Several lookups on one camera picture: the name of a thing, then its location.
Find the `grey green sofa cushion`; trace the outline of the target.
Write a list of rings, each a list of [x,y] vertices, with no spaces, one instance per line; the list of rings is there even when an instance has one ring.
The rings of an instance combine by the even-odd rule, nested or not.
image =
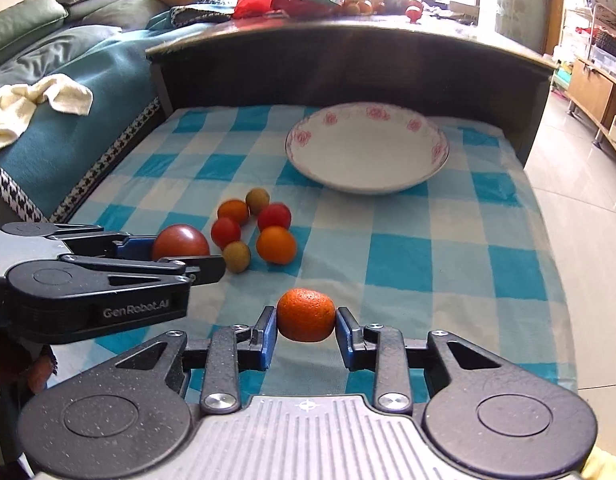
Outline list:
[[[23,0],[0,11],[0,66],[60,29],[67,16],[56,0]]]

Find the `orange tangerine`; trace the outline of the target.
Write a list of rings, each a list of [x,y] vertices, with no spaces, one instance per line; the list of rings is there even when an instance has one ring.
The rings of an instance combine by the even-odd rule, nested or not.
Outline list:
[[[319,342],[334,330],[336,307],[329,296],[313,289],[287,290],[276,305],[276,323],[286,338]]]
[[[250,210],[245,200],[231,198],[223,202],[217,210],[218,218],[229,218],[239,226],[244,226],[250,218]]]
[[[256,249],[265,262],[285,266],[296,257],[297,242],[287,229],[281,226],[269,226],[260,232]]]

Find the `brown longan back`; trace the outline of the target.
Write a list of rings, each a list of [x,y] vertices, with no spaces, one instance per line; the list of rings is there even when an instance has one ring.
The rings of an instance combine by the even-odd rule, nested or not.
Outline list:
[[[270,203],[270,194],[264,188],[252,188],[245,197],[246,205],[253,216],[257,216]]]

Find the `dark wooden table backboard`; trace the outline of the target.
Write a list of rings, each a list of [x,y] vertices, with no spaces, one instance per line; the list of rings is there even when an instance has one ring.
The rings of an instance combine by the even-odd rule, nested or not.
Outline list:
[[[251,18],[146,51],[163,108],[378,102],[500,128],[527,162],[555,65],[481,27],[404,16]]]

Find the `teal sofa blanket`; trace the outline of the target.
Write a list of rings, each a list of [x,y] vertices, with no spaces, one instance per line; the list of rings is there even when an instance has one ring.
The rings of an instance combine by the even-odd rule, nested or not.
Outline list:
[[[90,113],[61,114],[43,104],[23,135],[0,151],[0,226],[73,217],[122,157],[165,119],[145,52],[182,34],[123,32],[62,67],[92,91]]]

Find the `white floral bowl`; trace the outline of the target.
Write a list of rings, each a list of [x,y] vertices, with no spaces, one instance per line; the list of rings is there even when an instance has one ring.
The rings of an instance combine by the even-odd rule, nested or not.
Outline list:
[[[385,195],[434,177],[449,158],[450,143],[414,110],[358,102],[325,107],[297,122],[285,153],[299,174],[325,188]]]

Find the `red cherry tomato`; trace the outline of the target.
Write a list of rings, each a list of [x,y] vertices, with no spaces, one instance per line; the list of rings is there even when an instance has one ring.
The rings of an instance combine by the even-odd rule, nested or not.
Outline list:
[[[211,226],[210,236],[212,241],[223,250],[227,245],[241,240],[241,226],[232,218],[218,218]]]
[[[271,203],[259,212],[257,224],[260,231],[271,228],[271,226],[279,226],[288,230],[291,226],[291,211],[283,203]]]

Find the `blue checkered tablecloth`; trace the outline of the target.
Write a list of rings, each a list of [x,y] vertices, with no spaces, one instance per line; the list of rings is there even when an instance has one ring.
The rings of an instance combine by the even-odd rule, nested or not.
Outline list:
[[[562,282],[524,170],[493,128],[443,119],[439,174],[384,196],[338,193],[302,177],[284,140],[304,107],[179,110],[150,133],[75,214],[78,223],[155,234],[208,231],[218,206],[264,188],[293,215],[288,266],[253,258],[241,274],[195,287],[174,322],[193,338],[249,324],[288,289],[329,295],[361,323],[422,338],[440,328],[567,389],[577,385]]]

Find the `large dark red tomato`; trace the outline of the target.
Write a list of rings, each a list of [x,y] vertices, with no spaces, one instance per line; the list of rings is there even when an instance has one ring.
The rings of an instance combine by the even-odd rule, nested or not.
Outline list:
[[[152,247],[152,259],[209,256],[209,244],[201,231],[187,224],[173,224],[161,230]]]

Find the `red cherry tomato front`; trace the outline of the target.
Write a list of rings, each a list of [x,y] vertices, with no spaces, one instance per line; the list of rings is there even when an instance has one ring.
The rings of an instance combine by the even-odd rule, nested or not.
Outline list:
[[[227,245],[241,240],[241,226],[232,218],[218,218],[211,226],[210,236],[212,241],[223,250]]]

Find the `wooden tv cabinet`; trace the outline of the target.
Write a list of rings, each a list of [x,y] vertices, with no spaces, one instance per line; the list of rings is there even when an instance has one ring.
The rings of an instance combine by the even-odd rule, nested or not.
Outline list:
[[[616,140],[610,136],[616,118],[616,78],[577,56],[566,96],[570,101],[568,114],[573,115],[578,110],[595,125],[593,144],[596,148],[607,143],[616,152]]]

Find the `cream cloth on sofa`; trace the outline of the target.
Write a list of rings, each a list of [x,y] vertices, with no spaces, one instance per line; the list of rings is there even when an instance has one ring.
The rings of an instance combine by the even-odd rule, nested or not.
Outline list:
[[[64,74],[0,87],[0,151],[25,133],[40,105],[48,104],[61,114],[88,116],[93,100],[89,88]]]

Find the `red cherry tomato back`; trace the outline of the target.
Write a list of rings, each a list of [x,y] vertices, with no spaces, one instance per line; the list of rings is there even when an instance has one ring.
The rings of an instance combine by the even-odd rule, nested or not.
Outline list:
[[[271,203],[259,212],[257,224],[260,231],[271,228],[271,226],[279,226],[288,230],[291,226],[291,211],[283,203]]]

